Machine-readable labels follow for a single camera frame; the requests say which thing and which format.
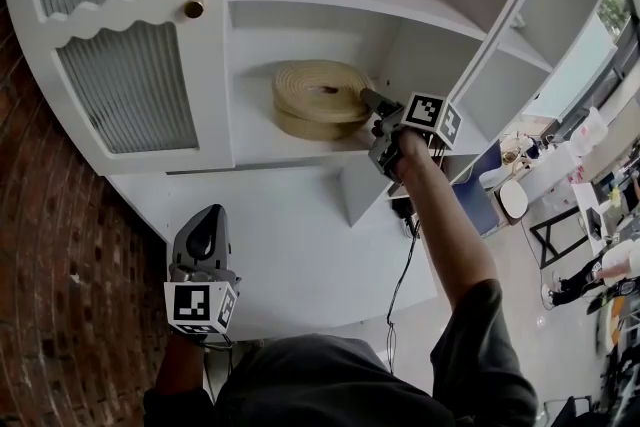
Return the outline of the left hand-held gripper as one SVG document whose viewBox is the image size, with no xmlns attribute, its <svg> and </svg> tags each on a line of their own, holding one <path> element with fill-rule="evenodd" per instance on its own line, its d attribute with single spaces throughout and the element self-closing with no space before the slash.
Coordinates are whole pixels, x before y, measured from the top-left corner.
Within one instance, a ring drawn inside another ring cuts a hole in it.
<svg viewBox="0 0 640 427">
<path fill-rule="evenodd" d="M 220 204 L 195 214 L 174 238 L 164 283 L 169 325 L 187 336 L 227 334 L 241 277 L 230 269 L 228 218 Z"/>
</svg>

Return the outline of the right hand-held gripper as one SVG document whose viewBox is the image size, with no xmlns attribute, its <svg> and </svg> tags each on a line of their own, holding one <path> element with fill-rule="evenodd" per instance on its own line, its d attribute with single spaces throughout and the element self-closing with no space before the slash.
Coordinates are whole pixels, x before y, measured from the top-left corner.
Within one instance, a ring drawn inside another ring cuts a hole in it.
<svg viewBox="0 0 640 427">
<path fill-rule="evenodd" d="M 402 156 L 399 134 L 405 128 L 419 133 L 436 150 L 452 150 L 462 126 L 462 117 L 445 97 L 413 92 L 405 106 L 377 91 L 365 88 L 361 100 L 378 116 L 371 129 L 375 136 L 369 157 L 378 171 L 392 181 L 399 181 L 396 164 Z"/>
</svg>

